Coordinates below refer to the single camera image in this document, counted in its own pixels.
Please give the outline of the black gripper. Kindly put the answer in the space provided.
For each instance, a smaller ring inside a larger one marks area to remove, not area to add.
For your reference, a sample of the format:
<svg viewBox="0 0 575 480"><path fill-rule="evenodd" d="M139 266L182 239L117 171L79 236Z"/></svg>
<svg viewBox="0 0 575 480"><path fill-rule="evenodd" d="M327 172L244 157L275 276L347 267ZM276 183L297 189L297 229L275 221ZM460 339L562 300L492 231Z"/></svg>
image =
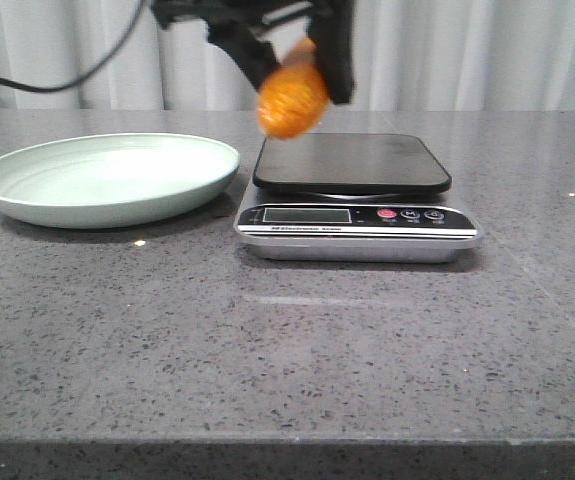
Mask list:
<svg viewBox="0 0 575 480"><path fill-rule="evenodd" d="M208 42L232 59L255 91L279 62L271 43L256 38L246 25L271 29L310 18L315 65L330 100L335 105L352 101L353 1L152 1L150 8L163 29L193 19L209 23Z"/></svg>

